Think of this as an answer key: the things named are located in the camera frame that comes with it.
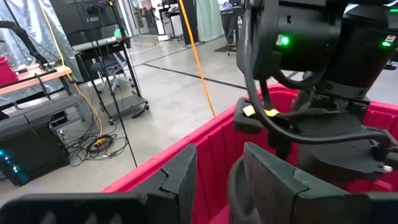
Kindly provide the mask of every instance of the office chair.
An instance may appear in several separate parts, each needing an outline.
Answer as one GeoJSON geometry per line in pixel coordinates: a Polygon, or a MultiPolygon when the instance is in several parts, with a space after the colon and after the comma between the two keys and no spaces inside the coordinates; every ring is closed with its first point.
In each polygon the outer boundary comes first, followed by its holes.
{"type": "MultiPolygon", "coordinates": [[[[126,60],[122,57],[120,52],[116,52],[116,53],[113,53],[112,55],[104,57],[103,63],[104,63],[104,68],[106,69],[108,75],[110,77],[113,77],[113,82],[112,82],[112,87],[111,87],[112,91],[114,91],[116,87],[119,87],[120,82],[126,82],[131,85],[131,88],[134,88],[134,84],[133,84],[131,78],[127,77],[127,75],[124,73],[123,68],[126,65],[126,60]],[[120,72],[123,72],[123,74],[124,74],[123,77],[116,76],[120,72]]],[[[103,68],[101,66],[101,62],[94,63],[91,66],[91,69],[94,72],[100,72],[102,77],[104,75],[106,75],[105,71],[103,70],[103,68]]]]}

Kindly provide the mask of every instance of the gray floor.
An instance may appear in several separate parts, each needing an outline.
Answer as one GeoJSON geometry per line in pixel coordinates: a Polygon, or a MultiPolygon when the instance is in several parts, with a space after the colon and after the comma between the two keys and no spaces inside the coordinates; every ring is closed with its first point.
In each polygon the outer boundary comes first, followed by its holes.
{"type": "MultiPolygon", "coordinates": [[[[236,57],[216,53],[214,49],[226,44],[224,39],[216,39],[197,47],[203,72],[211,81],[207,82],[210,97],[217,114],[235,104],[246,94],[242,89],[244,77],[236,68],[236,57]]],[[[180,138],[194,131],[212,118],[211,111],[198,78],[198,70],[191,49],[182,42],[164,42],[160,45],[133,44],[130,50],[135,71],[144,97],[150,103],[146,111],[136,119],[126,119],[127,135],[130,139],[139,164],[166,149],[180,138]]],[[[397,71],[384,71],[369,92],[372,100],[398,104],[397,71]]],[[[88,94],[87,86],[82,89],[88,94]]],[[[127,94],[127,85],[121,86],[127,94]]],[[[111,101],[109,93],[105,100],[111,101]]],[[[110,132],[105,115],[101,115],[104,133],[110,132]]],[[[65,131],[84,129],[84,123],[76,123],[65,131]]],[[[124,136],[119,125],[116,132],[124,136]]],[[[114,143],[118,149],[123,141],[114,143]]],[[[86,161],[78,167],[64,167],[29,182],[23,187],[15,187],[10,182],[0,183],[0,204],[24,194],[50,192],[98,192],[134,169],[129,149],[118,157],[103,158],[100,161],[86,161]]]]}

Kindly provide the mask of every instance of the glass wall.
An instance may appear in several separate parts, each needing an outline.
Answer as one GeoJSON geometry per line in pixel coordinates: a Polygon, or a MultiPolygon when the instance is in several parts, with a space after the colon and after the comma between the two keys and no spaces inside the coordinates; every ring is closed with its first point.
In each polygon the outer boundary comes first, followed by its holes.
{"type": "Polygon", "coordinates": [[[127,0],[140,35],[158,35],[154,7],[150,0],[127,0]]]}

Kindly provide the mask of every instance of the yellow label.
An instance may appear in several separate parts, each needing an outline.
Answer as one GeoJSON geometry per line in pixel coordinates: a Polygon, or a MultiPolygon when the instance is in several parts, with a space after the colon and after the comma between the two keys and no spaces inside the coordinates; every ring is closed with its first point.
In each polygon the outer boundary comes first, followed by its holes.
{"type": "MultiPolygon", "coordinates": [[[[279,111],[277,111],[276,109],[264,110],[264,112],[267,116],[270,116],[270,117],[273,117],[273,116],[279,114],[279,111]]],[[[250,117],[250,116],[254,115],[256,112],[254,111],[253,106],[247,106],[247,107],[243,108],[243,113],[246,116],[250,117]]]]}
{"type": "Polygon", "coordinates": [[[279,111],[277,111],[276,109],[272,109],[270,111],[264,110],[264,112],[266,112],[266,115],[270,116],[270,117],[273,117],[273,116],[279,114],[279,111]]]}

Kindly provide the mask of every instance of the pink plastic bin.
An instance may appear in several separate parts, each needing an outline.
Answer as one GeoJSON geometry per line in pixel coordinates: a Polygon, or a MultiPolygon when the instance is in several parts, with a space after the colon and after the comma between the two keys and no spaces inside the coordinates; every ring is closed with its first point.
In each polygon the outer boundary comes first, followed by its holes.
{"type": "Polygon", "coordinates": [[[18,82],[18,76],[8,63],[7,57],[0,57],[0,87],[18,82]]]}
{"type": "MultiPolygon", "coordinates": [[[[297,94],[296,91],[286,89],[282,85],[272,85],[269,87],[269,91],[275,107],[281,112],[289,110],[290,104],[297,94]]],[[[192,223],[229,223],[226,193],[228,171],[233,162],[243,153],[244,142],[254,142],[274,152],[266,144],[265,130],[257,135],[243,134],[234,130],[234,109],[235,106],[232,106],[224,111],[173,146],[106,187],[103,192],[130,191],[150,177],[188,143],[196,143],[198,175],[192,223]]],[[[398,106],[372,102],[364,123],[388,129],[392,135],[398,137],[397,120],[398,106]]],[[[288,161],[294,164],[296,155],[294,149],[288,161]]],[[[372,185],[366,180],[358,180],[348,186],[348,190],[350,192],[398,191],[397,177],[397,173],[392,172],[372,185]]]]}

